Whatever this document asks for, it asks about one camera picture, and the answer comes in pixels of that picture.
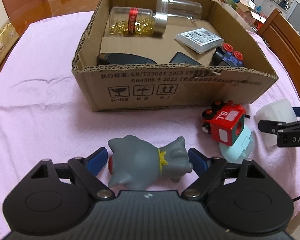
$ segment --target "fragile glass symbol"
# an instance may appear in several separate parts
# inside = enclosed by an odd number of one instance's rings
[[[143,87],[143,88],[137,89],[137,91],[141,91],[141,95],[143,95],[143,93],[144,93],[145,91],[149,91],[149,90],[150,90],[150,87]]]
[[[127,88],[111,88],[111,91],[114,93],[118,93],[117,96],[122,96],[120,93],[125,92]]]

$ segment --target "cardboard box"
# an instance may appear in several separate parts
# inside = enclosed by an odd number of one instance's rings
[[[247,24],[253,26],[256,21],[260,23],[265,23],[266,19],[258,15],[253,11],[255,6],[249,5],[246,1],[239,0],[239,3],[236,3],[237,13],[245,20]]]
[[[82,34],[72,72],[93,111],[168,106],[207,106],[215,100],[252,103],[278,76],[260,47],[246,32],[251,28],[228,5],[216,0],[202,4],[202,20],[171,18],[162,38],[110,36],[113,6],[156,9],[157,0],[100,0]],[[175,41],[177,33],[205,28],[242,52],[246,68],[209,67],[215,49],[198,54]],[[169,64],[178,52],[203,66]],[[99,65],[99,53],[120,52],[148,57],[157,64]]]

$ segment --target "gray rubber toy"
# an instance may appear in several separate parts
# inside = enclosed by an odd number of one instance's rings
[[[161,148],[133,135],[111,139],[108,144],[113,152],[108,163],[112,174],[108,187],[145,190],[160,176],[179,182],[193,168],[183,137]]]

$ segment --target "red eye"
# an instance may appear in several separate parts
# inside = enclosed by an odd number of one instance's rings
[[[110,172],[110,174],[112,175],[112,156],[109,158],[109,161],[108,161],[108,170]]]

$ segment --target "kitchen appliance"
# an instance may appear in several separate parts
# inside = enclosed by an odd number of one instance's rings
[[[284,10],[287,10],[288,7],[289,7],[289,3],[287,0],[281,0],[280,3],[279,3],[279,6],[284,9]]]
[[[294,1],[286,15],[288,22],[295,28],[300,34],[300,3]]]

